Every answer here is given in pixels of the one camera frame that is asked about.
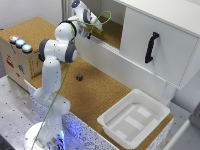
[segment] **white cabinet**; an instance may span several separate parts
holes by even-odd
[[[159,37],[154,40],[151,53],[153,60],[145,63],[148,43],[154,32]],[[196,36],[127,8],[120,54],[180,86],[197,41]]]

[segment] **black handle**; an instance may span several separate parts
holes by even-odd
[[[154,40],[157,39],[159,37],[159,34],[156,32],[153,32],[153,36],[151,37],[149,44],[148,44],[148,48],[147,48],[147,53],[145,56],[145,63],[148,64],[149,62],[151,62],[153,60],[153,57],[151,57],[151,53],[153,50],[153,45],[154,45]]]

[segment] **cabinet door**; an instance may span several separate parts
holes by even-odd
[[[153,32],[158,33],[159,37],[154,40],[153,60],[146,64],[145,56]],[[179,86],[197,40],[193,35],[127,8],[120,53]]]

